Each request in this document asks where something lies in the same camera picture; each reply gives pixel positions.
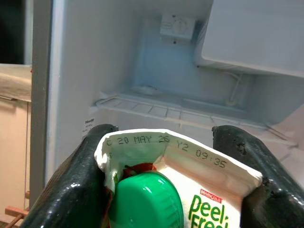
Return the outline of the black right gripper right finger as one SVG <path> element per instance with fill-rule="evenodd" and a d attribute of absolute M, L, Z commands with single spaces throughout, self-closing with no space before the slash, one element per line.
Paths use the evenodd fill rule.
<path fill-rule="evenodd" d="M 304 191 L 267 146 L 232 126 L 212 127 L 213 148 L 262 173 L 262 184 L 242 202 L 242 228 L 302 228 Z"/>

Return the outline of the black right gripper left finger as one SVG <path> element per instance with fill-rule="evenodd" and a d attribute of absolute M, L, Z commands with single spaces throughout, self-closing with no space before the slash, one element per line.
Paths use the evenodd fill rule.
<path fill-rule="evenodd" d="M 92 128 L 54 172 L 21 223 L 22 228 L 105 228 L 111 195 L 95 161 L 99 141 L 117 131 L 111 124 Z"/>

